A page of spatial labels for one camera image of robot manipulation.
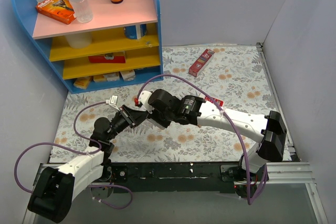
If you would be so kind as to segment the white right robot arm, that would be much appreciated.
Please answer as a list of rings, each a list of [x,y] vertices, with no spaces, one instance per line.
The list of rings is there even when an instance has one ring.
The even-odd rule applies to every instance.
[[[231,179],[251,180],[267,162],[283,160],[287,129],[276,111],[248,114],[193,95],[179,99],[162,89],[140,92],[139,101],[148,112],[149,121],[162,129],[171,122],[209,126],[253,140],[255,144],[243,152],[238,166],[224,172]]]

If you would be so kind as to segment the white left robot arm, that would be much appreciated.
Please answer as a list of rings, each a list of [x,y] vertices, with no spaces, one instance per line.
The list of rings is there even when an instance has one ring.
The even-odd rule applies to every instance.
[[[45,168],[33,190],[28,210],[55,223],[64,220],[72,201],[93,181],[106,182],[112,170],[105,165],[114,145],[110,142],[128,127],[141,124],[147,111],[122,106],[114,118],[96,119],[90,143],[84,154],[57,168]]]

